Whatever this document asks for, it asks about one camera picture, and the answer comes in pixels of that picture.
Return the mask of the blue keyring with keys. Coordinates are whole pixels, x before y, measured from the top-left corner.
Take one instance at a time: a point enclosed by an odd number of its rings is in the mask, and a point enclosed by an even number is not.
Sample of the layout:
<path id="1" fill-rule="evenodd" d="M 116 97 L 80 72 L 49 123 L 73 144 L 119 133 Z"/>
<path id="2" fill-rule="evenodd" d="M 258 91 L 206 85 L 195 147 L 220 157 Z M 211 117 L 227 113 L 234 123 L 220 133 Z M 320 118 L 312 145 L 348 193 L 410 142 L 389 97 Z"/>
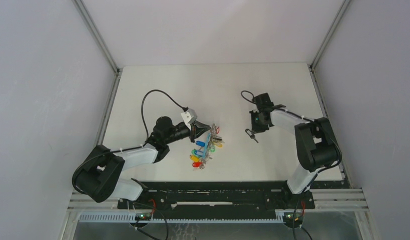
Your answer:
<path id="1" fill-rule="evenodd" d="M 194 170 L 204 169 L 207 162 L 212 159 L 211 154 L 215 152 L 216 148 L 222 148 L 224 141 L 219 136 L 220 127 L 213 124 L 206 139 L 204 141 L 197 140 L 195 142 L 198 149 L 192 149 L 189 158 L 192 161 L 192 167 Z"/>

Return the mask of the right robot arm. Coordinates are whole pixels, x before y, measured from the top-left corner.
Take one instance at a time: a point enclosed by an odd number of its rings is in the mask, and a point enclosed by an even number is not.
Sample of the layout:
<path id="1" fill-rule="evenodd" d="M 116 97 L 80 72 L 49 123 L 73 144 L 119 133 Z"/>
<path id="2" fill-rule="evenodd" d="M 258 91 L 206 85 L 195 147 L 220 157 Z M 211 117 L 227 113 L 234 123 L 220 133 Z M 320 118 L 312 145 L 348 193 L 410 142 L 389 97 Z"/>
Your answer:
<path id="1" fill-rule="evenodd" d="M 299 164 L 286 181 L 287 191 L 282 203 L 295 208 L 301 203 L 301 194 L 309 190 L 321 172 L 335 168 L 342 161 L 342 152 L 330 121 L 325 118 L 310 119 L 289 111 L 285 105 L 275 105 L 268 93 L 253 95 L 249 102 L 256 106 L 251 110 L 251 128 L 246 133 L 253 140 L 255 135 L 271 127 L 282 128 L 295 137 Z"/>

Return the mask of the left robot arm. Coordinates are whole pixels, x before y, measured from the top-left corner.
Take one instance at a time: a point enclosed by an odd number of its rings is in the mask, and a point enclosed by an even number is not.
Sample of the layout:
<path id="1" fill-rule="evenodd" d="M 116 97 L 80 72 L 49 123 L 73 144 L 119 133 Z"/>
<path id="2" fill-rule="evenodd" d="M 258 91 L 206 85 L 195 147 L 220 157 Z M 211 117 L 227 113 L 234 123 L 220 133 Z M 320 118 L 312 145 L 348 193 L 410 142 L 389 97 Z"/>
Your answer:
<path id="1" fill-rule="evenodd" d="M 191 142 L 211 130 L 211 126 L 197 120 L 192 123 L 180 122 L 174 125 L 168 116 L 156 120 L 152 133 L 143 145 L 110 150 L 97 145 L 84 162 L 74 171 L 73 188 L 88 195 L 97 203 L 108 198 L 129 200 L 136 208 L 144 208 L 149 202 L 146 188 L 135 179 L 124 179 L 125 170 L 160 162 L 169 152 L 169 144 L 189 138 Z"/>

